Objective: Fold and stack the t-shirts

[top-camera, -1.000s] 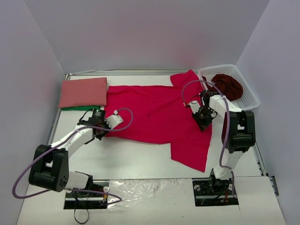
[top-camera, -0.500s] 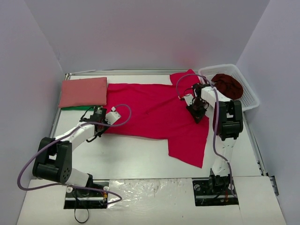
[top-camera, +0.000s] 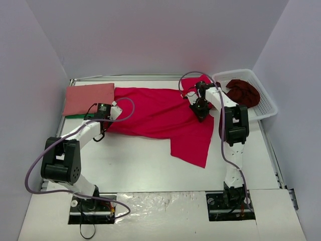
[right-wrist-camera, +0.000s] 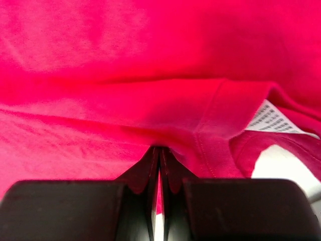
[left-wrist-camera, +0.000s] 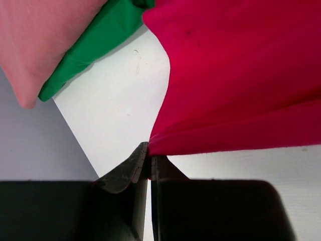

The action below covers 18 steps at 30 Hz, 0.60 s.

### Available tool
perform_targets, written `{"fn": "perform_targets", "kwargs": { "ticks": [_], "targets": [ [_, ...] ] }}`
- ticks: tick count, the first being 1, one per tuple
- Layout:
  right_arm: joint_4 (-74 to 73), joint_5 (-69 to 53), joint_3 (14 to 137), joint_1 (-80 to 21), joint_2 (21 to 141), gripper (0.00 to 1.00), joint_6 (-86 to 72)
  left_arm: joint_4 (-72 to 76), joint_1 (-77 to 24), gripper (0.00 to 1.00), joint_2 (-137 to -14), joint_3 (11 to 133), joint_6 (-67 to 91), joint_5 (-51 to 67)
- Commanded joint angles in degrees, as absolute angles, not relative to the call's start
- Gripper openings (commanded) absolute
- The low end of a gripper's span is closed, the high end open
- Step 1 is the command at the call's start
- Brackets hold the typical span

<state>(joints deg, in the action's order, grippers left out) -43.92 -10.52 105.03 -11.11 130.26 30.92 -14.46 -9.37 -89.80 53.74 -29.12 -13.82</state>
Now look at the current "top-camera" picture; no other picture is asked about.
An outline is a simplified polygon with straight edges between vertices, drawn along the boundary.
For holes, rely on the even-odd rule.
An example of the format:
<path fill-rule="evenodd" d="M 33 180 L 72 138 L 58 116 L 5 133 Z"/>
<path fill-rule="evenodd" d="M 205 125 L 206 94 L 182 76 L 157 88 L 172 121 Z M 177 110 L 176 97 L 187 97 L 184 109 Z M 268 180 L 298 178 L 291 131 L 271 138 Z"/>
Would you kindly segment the bright red t shirt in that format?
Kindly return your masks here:
<path fill-rule="evenodd" d="M 115 99 L 123 110 L 110 133 L 169 139 L 171 155 L 205 168 L 215 119 L 208 115 L 199 122 L 189 102 L 174 89 L 117 87 Z"/>

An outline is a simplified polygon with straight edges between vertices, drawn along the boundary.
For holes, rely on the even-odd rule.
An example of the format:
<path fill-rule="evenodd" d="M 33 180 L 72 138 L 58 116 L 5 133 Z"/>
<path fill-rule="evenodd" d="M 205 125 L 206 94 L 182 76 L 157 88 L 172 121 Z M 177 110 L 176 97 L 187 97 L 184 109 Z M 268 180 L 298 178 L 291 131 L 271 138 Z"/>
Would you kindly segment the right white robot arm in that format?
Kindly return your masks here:
<path fill-rule="evenodd" d="M 187 93 L 190 109 L 199 122 L 209 115 L 210 106 L 220 111 L 219 136 L 221 154 L 226 162 L 226 175 L 222 200 L 227 207 L 236 206 L 246 196 L 242 174 L 243 152 L 249 136 L 248 109 L 232 101 L 213 83 L 197 82 L 195 90 Z"/>

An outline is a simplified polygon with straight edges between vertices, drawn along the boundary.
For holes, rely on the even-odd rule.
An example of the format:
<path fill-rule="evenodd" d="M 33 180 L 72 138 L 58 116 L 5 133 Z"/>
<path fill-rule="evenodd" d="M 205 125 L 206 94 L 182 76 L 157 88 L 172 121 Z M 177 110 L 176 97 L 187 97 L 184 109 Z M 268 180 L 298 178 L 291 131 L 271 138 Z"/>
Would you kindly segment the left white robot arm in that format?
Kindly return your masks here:
<path fill-rule="evenodd" d="M 81 149 L 91 140 L 101 141 L 105 137 L 105 131 L 111 124 L 92 119 L 116 120 L 122 113 L 122 109 L 112 104 L 94 103 L 97 107 L 92 117 L 86 113 L 82 124 L 61 137 L 50 137 L 46 141 L 45 149 L 52 147 L 43 156 L 41 165 L 41 177 L 53 183 L 66 187 L 71 193 L 77 194 L 83 199 L 83 204 L 90 210 L 97 209 L 101 204 L 99 189 L 90 183 L 81 174 Z"/>

